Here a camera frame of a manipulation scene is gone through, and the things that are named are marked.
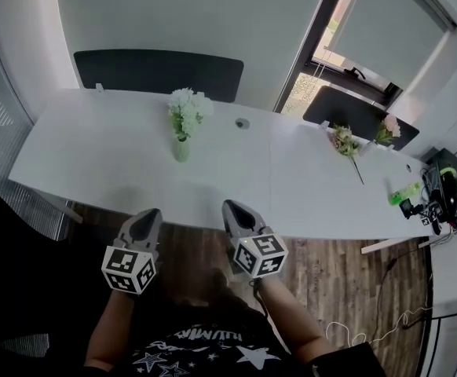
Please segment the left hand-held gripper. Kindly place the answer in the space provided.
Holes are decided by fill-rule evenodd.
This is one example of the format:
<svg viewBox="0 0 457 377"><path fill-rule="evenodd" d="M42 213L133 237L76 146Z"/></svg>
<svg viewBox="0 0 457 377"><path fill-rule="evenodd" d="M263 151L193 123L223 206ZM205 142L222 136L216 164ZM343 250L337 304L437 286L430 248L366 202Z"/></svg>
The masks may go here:
<svg viewBox="0 0 457 377"><path fill-rule="evenodd" d="M127 219L111 246L106 247L101 271L111 289L141 295L155 279L157 243L163 223L158 208Z"/></svg>

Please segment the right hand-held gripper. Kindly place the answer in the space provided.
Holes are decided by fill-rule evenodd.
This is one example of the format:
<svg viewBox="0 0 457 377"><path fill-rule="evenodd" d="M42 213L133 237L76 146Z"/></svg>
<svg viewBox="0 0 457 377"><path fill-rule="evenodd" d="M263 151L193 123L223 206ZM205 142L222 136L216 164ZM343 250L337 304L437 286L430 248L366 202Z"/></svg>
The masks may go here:
<svg viewBox="0 0 457 377"><path fill-rule="evenodd" d="M265 234L272 229L263 217L246 204L231 199L223 202L221 212L225 231L233 238L232 261L253 279L279 273L288 249L278 234Z"/></svg>

